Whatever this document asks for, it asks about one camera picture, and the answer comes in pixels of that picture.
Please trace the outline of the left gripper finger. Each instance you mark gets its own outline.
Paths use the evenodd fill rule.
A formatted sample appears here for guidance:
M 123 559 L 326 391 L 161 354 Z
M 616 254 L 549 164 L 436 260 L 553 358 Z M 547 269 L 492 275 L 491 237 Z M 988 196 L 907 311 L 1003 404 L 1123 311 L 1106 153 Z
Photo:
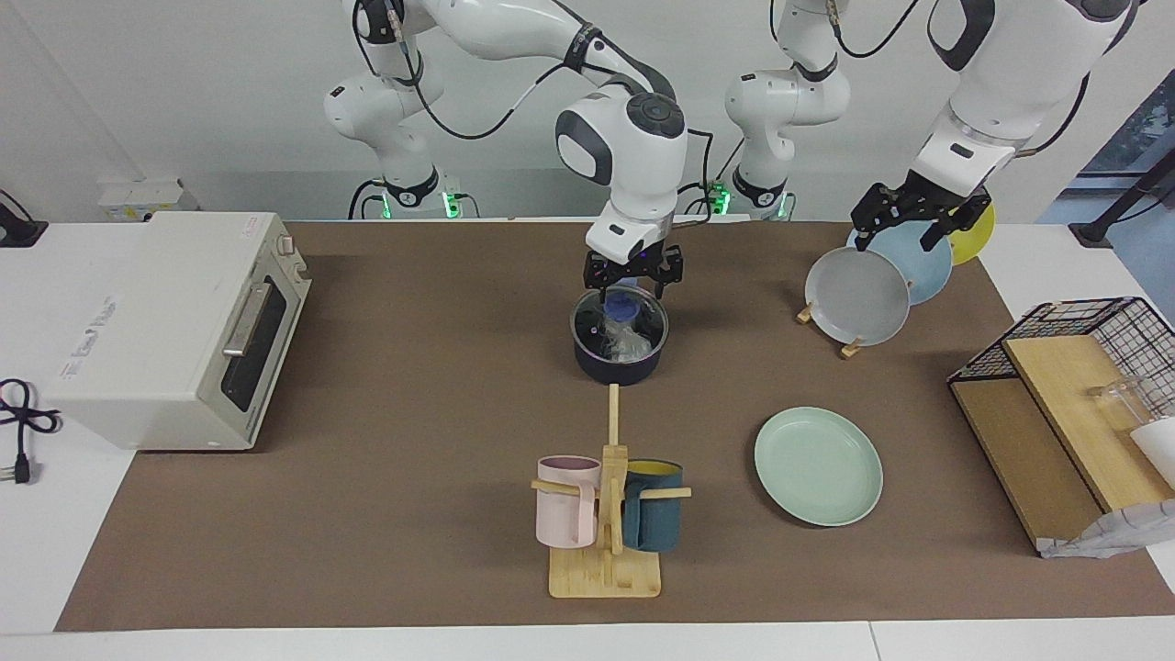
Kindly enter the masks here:
M 882 230 L 900 225 L 899 196 L 884 184 L 870 186 L 852 209 L 851 221 L 855 225 L 858 252 L 867 250 L 870 243 Z
M 991 194 L 975 193 L 956 207 L 935 207 L 929 213 L 931 225 L 920 238 L 924 252 L 945 241 L 951 252 L 981 252 L 993 234 Z

